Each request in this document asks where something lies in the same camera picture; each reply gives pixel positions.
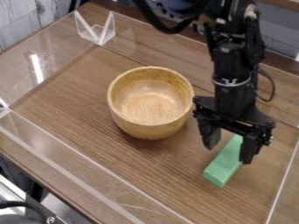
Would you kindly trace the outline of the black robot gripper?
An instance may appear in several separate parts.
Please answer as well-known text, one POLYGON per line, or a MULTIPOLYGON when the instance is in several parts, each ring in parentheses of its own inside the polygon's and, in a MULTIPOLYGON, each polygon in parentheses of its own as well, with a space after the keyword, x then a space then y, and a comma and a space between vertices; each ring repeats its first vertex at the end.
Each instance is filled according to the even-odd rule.
POLYGON ((274 119, 256 106, 256 79, 212 80, 214 96, 195 96, 192 116, 198 126, 203 145, 212 150, 220 141, 220 130, 228 130, 243 137, 239 161, 250 165, 262 146, 270 145, 274 119))

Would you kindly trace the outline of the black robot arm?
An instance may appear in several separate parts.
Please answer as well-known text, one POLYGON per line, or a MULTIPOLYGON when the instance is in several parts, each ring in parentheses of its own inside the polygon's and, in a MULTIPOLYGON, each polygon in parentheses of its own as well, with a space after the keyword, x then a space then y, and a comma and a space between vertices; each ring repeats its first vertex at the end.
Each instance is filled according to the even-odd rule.
POLYGON ((242 136, 238 160, 252 162, 272 138, 274 118, 258 108, 259 65, 266 44, 255 0, 136 0, 135 4, 156 30, 180 33, 200 22, 214 65, 215 95, 196 96, 194 117, 202 141, 211 149, 228 130, 242 136))

